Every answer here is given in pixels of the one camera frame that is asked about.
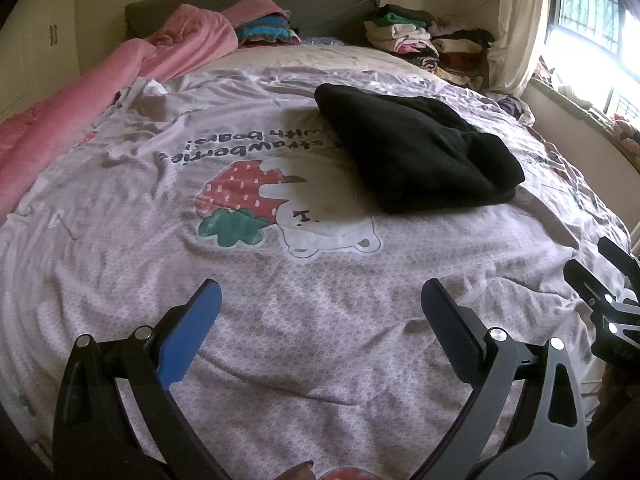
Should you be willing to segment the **person's left hand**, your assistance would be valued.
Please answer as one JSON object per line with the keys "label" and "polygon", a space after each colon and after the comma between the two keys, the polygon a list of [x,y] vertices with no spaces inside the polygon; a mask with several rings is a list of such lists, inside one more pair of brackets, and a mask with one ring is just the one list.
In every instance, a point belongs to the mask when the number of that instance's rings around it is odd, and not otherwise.
{"label": "person's left hand", "polygon": [[306,462],[298,464],[283,474],[280,474],[280,476],[277,476],[274,480],[316,480],[314,462],[312,460],[306,460]]}

